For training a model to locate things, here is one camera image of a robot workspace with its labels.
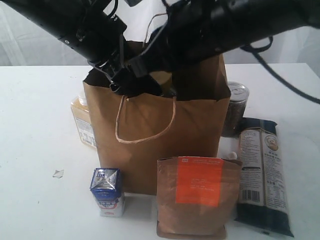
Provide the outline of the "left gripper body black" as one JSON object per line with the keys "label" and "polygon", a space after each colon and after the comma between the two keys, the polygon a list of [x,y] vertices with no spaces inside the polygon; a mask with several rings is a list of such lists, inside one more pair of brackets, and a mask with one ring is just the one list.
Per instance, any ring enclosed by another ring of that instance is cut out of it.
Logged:
{"label": "left gripper body black", "polygon": [[87,8],[76,25],[59,40],[86,58],[97,70],[114,78],[120,65],[120,39],[127,25],[116,15]]}

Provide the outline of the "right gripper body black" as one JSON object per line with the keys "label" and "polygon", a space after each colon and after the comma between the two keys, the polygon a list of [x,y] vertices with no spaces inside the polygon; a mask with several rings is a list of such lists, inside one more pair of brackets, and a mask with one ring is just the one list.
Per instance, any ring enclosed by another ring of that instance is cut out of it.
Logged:
{"label": "right gripper body black", "polygon": [[223,27],[225,1],[178,0],[162,1],[167,21],[154,30],[147,50],[168,49],[175,53],[175,67],[181,68],[225,50]]}

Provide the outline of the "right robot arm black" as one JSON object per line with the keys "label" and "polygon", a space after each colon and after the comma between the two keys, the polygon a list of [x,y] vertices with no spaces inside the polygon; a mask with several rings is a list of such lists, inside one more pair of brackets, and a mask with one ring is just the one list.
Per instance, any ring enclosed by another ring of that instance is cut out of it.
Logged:
{"label": "right robot arm black", "polygon": [[300,27],[320,26],[317,0],[180,0],[147,48],[127,63],[137,77],[174,72]]}

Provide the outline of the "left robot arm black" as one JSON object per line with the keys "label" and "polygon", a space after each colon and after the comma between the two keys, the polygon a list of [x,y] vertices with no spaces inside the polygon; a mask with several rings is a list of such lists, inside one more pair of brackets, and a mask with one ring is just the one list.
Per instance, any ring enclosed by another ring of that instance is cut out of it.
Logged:
{"label": "left robot arm black", "polygon": [[137,77],[125,65],[135,53],[124,38],[127,25],[116,15],[118,1],[109,14],[108,0],[6,0],[4,3],[86,58],[106,76],[117,95],[162,95],[150,75]]}

